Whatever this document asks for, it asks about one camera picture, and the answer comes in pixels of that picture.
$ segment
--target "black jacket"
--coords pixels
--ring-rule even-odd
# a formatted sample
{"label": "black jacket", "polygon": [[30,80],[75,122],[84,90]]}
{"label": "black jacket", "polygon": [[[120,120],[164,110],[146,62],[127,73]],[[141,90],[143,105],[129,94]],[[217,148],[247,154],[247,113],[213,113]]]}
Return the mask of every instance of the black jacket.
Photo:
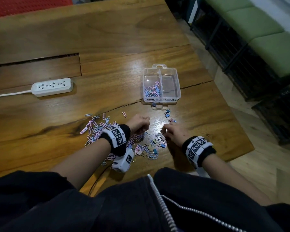
{"label": "black jacket", "polygon": [[290,231],[290,205],[262,207],[215,181],[160,169],[96,197],[52,172],[0,178],[0,231]]}

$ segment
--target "herringbone floor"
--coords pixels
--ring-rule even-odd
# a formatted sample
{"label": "herringbone floor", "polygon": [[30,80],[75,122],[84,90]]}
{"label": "herringbone floor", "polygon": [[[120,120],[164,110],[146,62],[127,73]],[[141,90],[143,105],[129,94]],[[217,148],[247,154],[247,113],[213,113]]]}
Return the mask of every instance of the herringbone floor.
{"label": "herringbone floor", "polygon": [[204,45],[189,30],[188,24],[184,20],[179,20],[178,24],[255,147],[254,151],[231,161],[231,165],[274,202],[290,204],[290,145],[278,145],[251,109],[255,103],[244,101]]}

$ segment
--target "table top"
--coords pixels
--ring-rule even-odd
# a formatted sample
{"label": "table top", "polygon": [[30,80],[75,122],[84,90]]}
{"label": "table top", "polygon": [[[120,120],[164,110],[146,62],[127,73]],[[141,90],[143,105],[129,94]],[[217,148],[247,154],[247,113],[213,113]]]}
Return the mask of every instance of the table top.
{"label": "table top", "polygon": [[[64,54],[74,55],[26,61]],[[225,161],[253,150],[164,0],[106,0],[0,18],[0,65],[6,64],[0,67],[0,93],[25,90],[45,76],[69,75],[74,82],[71,93],[0,97],[0,176],[47,171],[82,148],[87,135],[79,132],[89,121],[87,113],[106,113],[117,123],[136,113],[148,115],[153,138],[167,118],[144,104],[141,77],[142,69],[155,63],[177,68],[182,97],[169,108],[191,135],[209,139]],[[162,167],[193,170],[172,145],[159,149],[156,160],[135,159],[125,174],[108,169],[92,195]],[[89,192],[104,168],[81,192]]]}

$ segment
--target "power strip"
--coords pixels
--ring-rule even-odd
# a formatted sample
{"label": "power strip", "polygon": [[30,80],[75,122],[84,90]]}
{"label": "power strip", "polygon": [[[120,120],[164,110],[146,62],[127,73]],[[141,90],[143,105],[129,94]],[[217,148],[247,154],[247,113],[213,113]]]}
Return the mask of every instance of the power strip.
{"label": "power strip", "polygon": [[67,93],[72,90],[73,82],[70,78],[37,82],[31,86],[31,93],[37,97]]}

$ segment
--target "silver zipper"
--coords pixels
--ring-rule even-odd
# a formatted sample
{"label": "silver zipper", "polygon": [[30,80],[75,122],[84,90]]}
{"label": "silver zipper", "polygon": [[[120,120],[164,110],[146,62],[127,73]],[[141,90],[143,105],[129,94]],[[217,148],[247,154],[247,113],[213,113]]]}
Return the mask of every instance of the silver zipper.
{"label": "silver zipper", "polygon": [[166,221],[168,222],[169,224],[169,227],[170,227],[170,230],[171,231],[175,231],[175,232],[178,232],[177,230],[177,226],[175,225],[175,222],[173,220],[173,217],[172,215],[170,214],[170,211],[168,210],[163,198],[161,197],[155,183],[154,183],[154,179],[152,179],[151,175],[147,174],[147,177],[149,178],[150,180],[150,185],[152,187],[152,190],[154,191],[155,193],[155,196],[158,200],[158,203],[160,204],[160,207],[162,208],[162,211],[163,211],[163,214],[165,215],[165,218],[166,218]]}
{"label": "silver zipper", "polygon": [[178,203],[176,203],[174,200],[166,197],[165,195],[160,195],[162,196],[163,198],[167,199],[168,201],[170,201],[171,203],[175,204],[177,207],[179,207],[180,209],[183,209],[183,210],[186,210],[186,211],[190,211],[190,212],[194,212],[194,213],[197,213],[197,214],[201,214],[203,216],[206,216],[207,218],[210,218],[212,219],[214,222],[217,222],[218,224],[224,226],[224,227],[227,227],[229,228],[230,230],[233,230],[233,231],[238,231],[238,232],[246,232],[246,230],[242,230],[242,229],[239,229],[235,226],[232,226],[228,223],[225,223],[225,222],[222,222],[221,220],[217,219],[216,217],[213,217],[205,212],[202,212],[202,211],[199,211],[199,210],[196,210],[196,209],[193,209],[193,208],[188,208],[188,207],[184,207],[184,206],[181,206],[179,205]]}

